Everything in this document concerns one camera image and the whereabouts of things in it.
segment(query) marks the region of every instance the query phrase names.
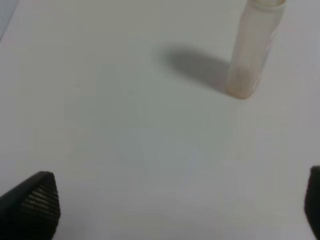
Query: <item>table surface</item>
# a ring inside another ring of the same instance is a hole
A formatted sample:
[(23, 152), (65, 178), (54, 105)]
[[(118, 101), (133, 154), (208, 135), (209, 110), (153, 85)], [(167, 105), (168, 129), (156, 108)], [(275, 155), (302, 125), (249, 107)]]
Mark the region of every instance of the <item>table surface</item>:
[(56, 240), (307, 240), (320, 4), (223, 93), (245, 0), (20, 1), (0, 44), (0, 192), (54, 172)]

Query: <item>small bottle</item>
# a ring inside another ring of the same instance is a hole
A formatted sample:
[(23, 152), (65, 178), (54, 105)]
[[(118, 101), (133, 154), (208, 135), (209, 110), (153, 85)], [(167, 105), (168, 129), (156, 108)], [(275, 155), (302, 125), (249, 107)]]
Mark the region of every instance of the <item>small bottle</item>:
[(226, 92), (247, 99), (255, 91), (286, 0), (248, 0), (235, 41)]

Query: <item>black object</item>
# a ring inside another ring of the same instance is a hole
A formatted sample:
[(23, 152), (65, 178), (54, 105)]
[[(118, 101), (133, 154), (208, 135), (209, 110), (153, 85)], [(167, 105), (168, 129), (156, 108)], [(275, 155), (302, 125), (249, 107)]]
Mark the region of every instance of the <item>black object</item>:
[(51, 240), (60, 214), (55, 176), (40, 171), (0, 197), (0, 240)]
[(316, 239), (320, 240), (320, 166), (311, 168), (304, 211)]

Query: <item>residue in vial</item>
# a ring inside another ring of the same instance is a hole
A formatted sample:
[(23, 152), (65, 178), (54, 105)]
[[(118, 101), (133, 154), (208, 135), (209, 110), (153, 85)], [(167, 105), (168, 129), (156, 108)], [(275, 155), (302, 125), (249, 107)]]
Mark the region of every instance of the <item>residue in vial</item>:
[(225, 91), (238, 99), (247, 99), (254, 92), (258, 82), (259, 75), (254, 70), (236, 66), (229, 73)]

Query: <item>clear container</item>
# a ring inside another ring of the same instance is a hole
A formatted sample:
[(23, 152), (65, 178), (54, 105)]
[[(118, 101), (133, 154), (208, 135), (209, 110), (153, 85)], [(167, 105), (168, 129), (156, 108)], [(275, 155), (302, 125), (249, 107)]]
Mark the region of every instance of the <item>clear container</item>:
[(286, 0), (248, 0), (235, 41), (226, 92), (247, 99), (255, 91)]

